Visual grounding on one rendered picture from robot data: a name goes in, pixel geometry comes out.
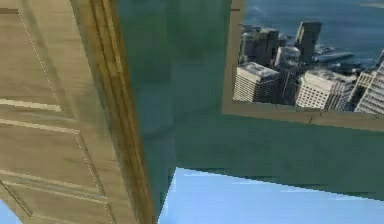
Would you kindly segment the light wooden room door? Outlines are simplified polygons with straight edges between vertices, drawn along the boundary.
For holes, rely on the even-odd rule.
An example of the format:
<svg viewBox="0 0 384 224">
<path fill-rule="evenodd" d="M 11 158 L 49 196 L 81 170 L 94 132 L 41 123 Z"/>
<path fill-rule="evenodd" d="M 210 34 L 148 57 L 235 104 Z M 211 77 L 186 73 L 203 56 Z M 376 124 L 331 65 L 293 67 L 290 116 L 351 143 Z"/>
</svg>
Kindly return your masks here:
<svg viewBox="0 0 384 224">
<path fill-rule="evenodd" d="M 116 0 L 0 0 L 0 199 L 22 224 L 157 224 Z"/>
</svg>

